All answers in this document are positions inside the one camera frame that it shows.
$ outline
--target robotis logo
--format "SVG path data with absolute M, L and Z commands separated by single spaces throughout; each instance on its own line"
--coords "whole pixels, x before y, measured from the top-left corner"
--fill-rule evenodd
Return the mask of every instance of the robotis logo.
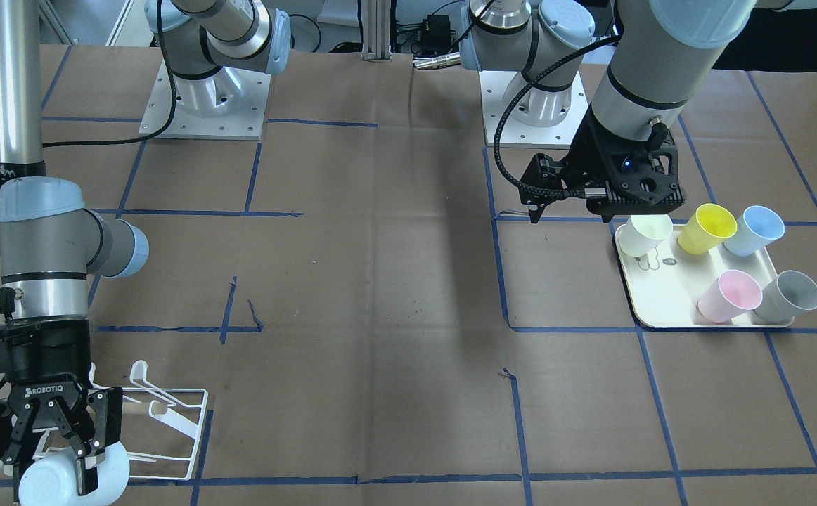
M 28 387 L 24 389 L 24 397 L 27 398 L 36 394 L 52 394 L 55 391 L 65 391 L 65 387 L 62 387 L 60 384 L 53 384 L 50 387 Z

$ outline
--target white tray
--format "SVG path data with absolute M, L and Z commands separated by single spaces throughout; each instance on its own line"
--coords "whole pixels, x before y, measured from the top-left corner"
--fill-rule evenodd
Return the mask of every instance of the white tray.
M 752 311 L 740 314 L 727 323 L 711 323 L 695 307 L 699 296 L 728 269 L 749 273 L 761 286 L 777 278 L 778 272 L 764 247 L 748 257 L 737 257 L 724 246 L 713 247 L 705 255 L 690 255 L 678 246 L 678 235 L 684 226 L 675 225 L 668 240 L 634 259 L 621 253 L 618 247 L 618 233 L 625 226 L 621 225 L 615 231 L 615 254 L 621 265 L 633 314 L 640 323 L 653 329 L 779 329 L 793 323 L 792 319 L 788 323 L 768 323 Z

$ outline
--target gray cup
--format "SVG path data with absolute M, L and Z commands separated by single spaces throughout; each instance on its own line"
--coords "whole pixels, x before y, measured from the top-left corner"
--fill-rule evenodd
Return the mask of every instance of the gray cup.
M 817 309 L 817 284 L 799 271 L 784 271 L 762 291 L 755 313 L 770 323 L 786 323 L 797 314 Z

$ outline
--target blue cup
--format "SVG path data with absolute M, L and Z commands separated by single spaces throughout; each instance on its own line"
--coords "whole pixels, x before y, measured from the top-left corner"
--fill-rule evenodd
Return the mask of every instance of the blue cup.
M 750 205 L 737 219 L 737 233 L 724 241 L 724 247 L 738 257 L 746 257 L 784 237 L 784 230 L 784 221 L 777 212 Z

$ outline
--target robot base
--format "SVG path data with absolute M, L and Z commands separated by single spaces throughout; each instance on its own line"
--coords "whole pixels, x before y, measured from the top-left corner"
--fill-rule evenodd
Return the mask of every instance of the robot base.
M 259 141 L 264 126 L 264 110 L 268 102 L 271 76 L 261 72 L 231 68 L 242 83 L 242 96 L 237 97 L 235 107 L 222 115 L 200 115 L 198 111 L 180 106 L 174 111 L 171 126 L 159 138 L 218 138 L 230 141 Z M 141 135 L 150 134 L 165 124 L 171 103 L 171 87 L 162 64 L 152 87 L 152 95 L 139 125 Z
M 483 124 L 487 132 L 487 146 L 493 145 L 493 134 L 499 118 L 505 112 L 506 102 L 502 100 L 508 84 L 517 72 L 483 70 L 480 72 L 480 100 L 483 104 Z M 502 131 L 503 148 L 546 148 L 547 150 L 566 150 L 572 144 L 574 134 L 586 114 L 588 103 L 583 91 L 580 74 L 574 76 L 572 83 L 572 105 L 565 119 L 553 127 L 538 128 L 522 124 L 517 119 L 508 118 Z

